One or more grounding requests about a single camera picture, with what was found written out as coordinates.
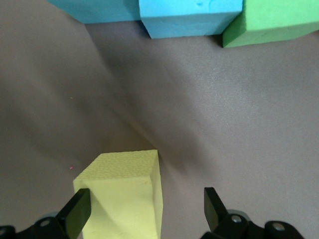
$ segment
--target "foam block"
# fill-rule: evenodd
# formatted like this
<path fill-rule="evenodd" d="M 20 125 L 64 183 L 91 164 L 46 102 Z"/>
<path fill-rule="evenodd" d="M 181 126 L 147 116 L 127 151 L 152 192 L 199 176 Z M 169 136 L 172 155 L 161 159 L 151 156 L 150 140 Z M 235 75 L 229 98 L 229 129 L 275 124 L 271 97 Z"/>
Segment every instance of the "foam block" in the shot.
<path fill-rule="evenodd" d="M 89 188 L 84 239 L 160 239 L 162 192 L 157 150 L 105 153 L 73 182 Z"/>
<path fill-rule="evenodd" d="M 221 34 L 242 11 L 242 0 L 140 0 L 151 38 Z"/>
<path fill-rule="evenodd" d="M 319 30 L 319 0 L 244 0 L 223 33 L 224 47 L 294 39 Z"/>
<path fill-rule="evenodd" d="M 138 0 L 48 0 L 81 23 L 140 20 Z"/>

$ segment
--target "yellow foam block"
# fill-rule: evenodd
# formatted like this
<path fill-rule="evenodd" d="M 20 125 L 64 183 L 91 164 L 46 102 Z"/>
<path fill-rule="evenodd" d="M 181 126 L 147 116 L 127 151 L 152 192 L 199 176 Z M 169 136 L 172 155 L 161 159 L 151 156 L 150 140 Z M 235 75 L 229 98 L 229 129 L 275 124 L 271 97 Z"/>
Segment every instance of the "yellow foam block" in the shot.
<path fill-rule="evenodd" d="M 73 182 L 89 188 L 84 239 L 160 239 L 162 192 L 157 150 L 104 153 Z"/>

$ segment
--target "blue foam block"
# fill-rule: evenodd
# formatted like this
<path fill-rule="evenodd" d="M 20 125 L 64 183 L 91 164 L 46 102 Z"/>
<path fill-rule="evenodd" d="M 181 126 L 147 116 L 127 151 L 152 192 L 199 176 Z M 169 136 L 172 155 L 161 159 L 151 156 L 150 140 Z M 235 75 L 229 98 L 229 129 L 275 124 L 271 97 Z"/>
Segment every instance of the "blue foam block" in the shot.
<path fill-rule="evenodd" d="M 81 23 L 140 20 L 138 0 L 48 0 Z"/>
<path fill-rule="evenodd" d="M 151 38 L 221 34 L 242 8 L 243 0 L 140 0 Z"/>

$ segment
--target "gray fabric surface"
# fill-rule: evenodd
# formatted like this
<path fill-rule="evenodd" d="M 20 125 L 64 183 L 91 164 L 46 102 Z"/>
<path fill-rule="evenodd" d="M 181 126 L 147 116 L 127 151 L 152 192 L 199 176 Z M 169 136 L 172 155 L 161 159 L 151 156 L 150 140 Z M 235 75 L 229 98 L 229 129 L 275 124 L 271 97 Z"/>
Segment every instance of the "gray fabric surface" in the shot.
<path fill-rule="evenodd" d="M 60 210 L 102 152 L 156 148 L 163 239 L 208 230 L 211 186 L 259 226 L 318 238 L 319 33 L 219 41 L 150 40 L 139 22 L 84 26 L 44 0 L 0 1 L 0 225 Z"/>

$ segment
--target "bolt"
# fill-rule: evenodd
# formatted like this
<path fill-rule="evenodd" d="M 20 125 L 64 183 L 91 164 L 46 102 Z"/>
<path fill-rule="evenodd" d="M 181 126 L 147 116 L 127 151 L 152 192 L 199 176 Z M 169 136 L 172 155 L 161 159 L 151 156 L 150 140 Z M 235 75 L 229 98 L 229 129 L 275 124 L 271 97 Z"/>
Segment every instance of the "bolt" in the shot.
<path fill-rule="evenodd" d="M 285 230 L 284 225 L 282 225 L 281 223 L 273 223 L 273 227 L 274 227 L 274 229 L 276 229 L 276 230 L 278 230 L 280 232 Z"/>
<path fill-rule="evenodd" d="M 238 215 L 231 216 L 231 220 L 235 223 L 241 223 L 241 218 Z"/>
<path fill-rule="evenodd" d="M 47 220 L 44 220 L 43 222 L 41 222 L 41 223 L 40 223 L 40 226 L 41 226 L 41 227 L 45 227 L 45 226 L 49 225 L 49 223 L 50 223 L 50 220 L 47 219 Z"/>

